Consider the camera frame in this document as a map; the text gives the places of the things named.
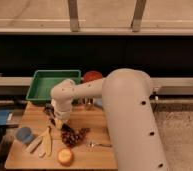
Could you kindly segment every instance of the red object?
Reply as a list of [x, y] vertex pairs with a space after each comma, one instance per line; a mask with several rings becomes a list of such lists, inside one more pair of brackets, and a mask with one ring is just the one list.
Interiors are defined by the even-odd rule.
[[103, 75], [98, 71], [88, 71], [83, 76], [83, 83], [98, 80], [100, 78], [103, 78]]

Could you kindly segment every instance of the black wall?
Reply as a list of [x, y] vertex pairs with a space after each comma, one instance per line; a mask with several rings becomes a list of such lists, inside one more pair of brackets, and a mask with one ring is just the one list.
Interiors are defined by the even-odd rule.
[[141, 69], [151, 76], [193, 76], [193, 37], [0, 36], [0, 73], [32, 76], [38, 69]]

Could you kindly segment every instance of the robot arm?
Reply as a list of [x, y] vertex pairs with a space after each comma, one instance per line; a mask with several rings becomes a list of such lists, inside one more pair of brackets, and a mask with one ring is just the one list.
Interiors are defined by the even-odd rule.
[[75, 85], [62, 82], [51, 91], [55, 112], [70, 112], [72, 98], [102, 97], [119, 171], [168, 171], [149, 96], [150, 77], [119, 69], [105, 79]]

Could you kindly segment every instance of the blue object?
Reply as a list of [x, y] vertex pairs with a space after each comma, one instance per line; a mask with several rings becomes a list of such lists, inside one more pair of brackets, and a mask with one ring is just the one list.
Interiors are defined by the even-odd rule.
[[0, 110], [0, 125], [6, 125], [10, 110]]
[[19, 128], [15, 134], [15, 137], [23, 144], [29, 144], [34, 139], [34, 135], [29, 127]]

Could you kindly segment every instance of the floor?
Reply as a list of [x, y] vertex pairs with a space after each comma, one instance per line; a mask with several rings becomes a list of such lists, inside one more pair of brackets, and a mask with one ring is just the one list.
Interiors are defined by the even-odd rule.
[[[193, 171], [193, 99], [152, 101], [152, 108], [171, 171]], [[15, 123], [23, 110], [15, 110]], [[0, 144], [0, 155], [7, 154], [16, 129], [9, 129]]]
[[[136, 0], [80, 0], [81, 27], [129, 28]], [[0, 0], [0, 27], [69, 28], [67, 0]], [[142, 27], [193, 28], [193, 0], [147, 1]]]

